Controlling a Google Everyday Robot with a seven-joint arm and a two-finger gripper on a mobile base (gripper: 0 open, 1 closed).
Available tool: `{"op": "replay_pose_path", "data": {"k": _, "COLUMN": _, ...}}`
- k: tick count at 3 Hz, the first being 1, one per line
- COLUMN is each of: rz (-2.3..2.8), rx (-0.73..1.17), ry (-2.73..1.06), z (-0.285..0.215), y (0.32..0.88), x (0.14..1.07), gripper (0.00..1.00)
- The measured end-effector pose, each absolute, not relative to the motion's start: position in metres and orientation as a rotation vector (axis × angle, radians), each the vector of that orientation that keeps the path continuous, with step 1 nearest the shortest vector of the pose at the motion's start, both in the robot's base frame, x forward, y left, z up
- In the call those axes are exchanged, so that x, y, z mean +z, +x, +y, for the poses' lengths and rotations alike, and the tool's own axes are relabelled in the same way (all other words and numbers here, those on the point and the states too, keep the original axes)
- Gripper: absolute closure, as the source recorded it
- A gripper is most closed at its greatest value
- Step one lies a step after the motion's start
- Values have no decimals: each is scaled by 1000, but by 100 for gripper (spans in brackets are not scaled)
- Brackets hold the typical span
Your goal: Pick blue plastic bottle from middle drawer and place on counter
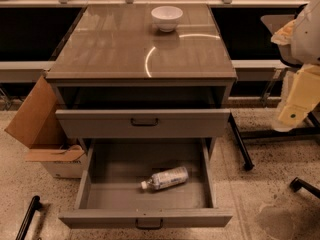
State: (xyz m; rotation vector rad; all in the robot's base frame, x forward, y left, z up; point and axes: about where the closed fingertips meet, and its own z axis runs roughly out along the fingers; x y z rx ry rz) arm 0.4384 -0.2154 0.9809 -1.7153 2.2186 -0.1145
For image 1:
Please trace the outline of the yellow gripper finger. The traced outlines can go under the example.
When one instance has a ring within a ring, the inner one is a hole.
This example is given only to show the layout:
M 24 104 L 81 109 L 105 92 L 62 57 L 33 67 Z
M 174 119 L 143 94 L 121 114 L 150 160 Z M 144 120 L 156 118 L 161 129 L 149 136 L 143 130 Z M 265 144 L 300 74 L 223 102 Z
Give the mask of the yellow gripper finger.
M 304 64 L 292 75 L 288 95 L 278 107 L 277 127 L 296 128 L 320 103 L 320 66 Z
M 277 30 L 271 37 L 271 42 L 277 45 L 289 45 L 292 42 L 295 27 L 295 20 L 289 21 L 282 28 Z

